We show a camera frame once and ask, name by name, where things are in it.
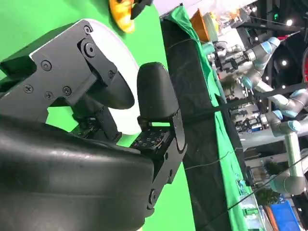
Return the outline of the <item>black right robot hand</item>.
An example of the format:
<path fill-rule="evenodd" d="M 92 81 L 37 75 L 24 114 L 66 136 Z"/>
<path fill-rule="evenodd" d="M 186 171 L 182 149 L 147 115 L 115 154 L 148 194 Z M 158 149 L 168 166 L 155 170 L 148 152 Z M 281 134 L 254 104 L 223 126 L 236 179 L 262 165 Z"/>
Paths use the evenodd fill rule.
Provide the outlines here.
<path fill-rule="evenodd" d="M 170 76 L 135 68 L 133 94 L 93 19 L 54 29 L 0 64 L 0 228 L 136 231 L 187 150 Z"/>

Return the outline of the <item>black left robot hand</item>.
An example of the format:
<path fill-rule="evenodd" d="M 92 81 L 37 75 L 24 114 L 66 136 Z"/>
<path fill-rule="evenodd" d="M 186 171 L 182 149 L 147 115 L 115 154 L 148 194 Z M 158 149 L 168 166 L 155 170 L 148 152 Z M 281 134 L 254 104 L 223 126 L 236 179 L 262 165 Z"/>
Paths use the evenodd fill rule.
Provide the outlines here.
<path fill-rule="evenodd" d="M 151 6 L 153 0 L 134 0 L 131 8 L 131 20 L 134 20 L 146 6 Z"/>

